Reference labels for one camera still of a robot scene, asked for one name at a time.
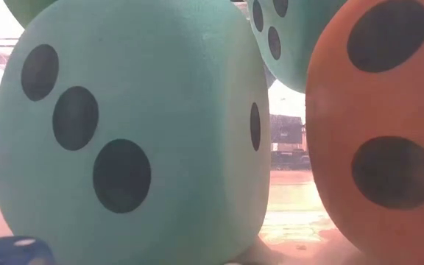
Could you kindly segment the large teal foam die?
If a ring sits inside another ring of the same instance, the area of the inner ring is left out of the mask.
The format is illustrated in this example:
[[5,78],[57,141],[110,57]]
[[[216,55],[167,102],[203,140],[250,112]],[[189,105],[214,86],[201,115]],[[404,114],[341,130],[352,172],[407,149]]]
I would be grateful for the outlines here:
[[308,64],[329,21],[348,0],[245,0],[250,24],[269,71],[305,93]]
[[264,64],[230,0],[55,0],[0,84],[0,210],[59,265],[226,265],[269,198]]

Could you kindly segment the large orange foam die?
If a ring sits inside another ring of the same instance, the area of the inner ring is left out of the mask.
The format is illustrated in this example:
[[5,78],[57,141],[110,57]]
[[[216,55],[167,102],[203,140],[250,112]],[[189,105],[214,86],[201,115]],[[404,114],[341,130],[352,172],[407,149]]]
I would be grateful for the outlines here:
[[424,0],[347,0],[308,66],[319,196],[382,265],[424,265]]

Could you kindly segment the large green foam die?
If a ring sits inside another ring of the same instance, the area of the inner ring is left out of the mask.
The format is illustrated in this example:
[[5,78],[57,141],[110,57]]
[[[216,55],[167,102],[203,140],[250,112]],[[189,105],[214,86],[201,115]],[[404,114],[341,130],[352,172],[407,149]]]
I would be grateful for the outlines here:
[[3,0],[16,21],[23,27],[57,0]]

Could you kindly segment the small blue die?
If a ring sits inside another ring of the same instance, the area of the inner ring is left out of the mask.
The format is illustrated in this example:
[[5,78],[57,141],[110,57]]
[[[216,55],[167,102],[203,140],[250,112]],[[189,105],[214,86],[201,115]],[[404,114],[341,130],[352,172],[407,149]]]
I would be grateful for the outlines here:
[[0,237],[0,265],[58,265],[49,245],[31,236]]

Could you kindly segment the black background machine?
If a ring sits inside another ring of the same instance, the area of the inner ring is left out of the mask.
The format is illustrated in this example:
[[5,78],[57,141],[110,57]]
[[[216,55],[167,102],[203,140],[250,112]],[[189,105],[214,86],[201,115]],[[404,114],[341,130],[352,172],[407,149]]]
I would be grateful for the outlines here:
[[270,126],[272,170],[310,169],[302,119],[271,114]]

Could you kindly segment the clear plastic container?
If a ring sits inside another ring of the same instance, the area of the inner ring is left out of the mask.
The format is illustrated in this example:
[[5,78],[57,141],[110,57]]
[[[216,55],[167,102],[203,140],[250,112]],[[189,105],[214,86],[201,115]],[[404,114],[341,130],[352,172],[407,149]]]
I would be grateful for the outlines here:
[[[329,218],[312,172],[272,171],[270,176],[260,237],[278,252],[278,265],[372,265]],[[11,234],[0,211],[0,236]]]

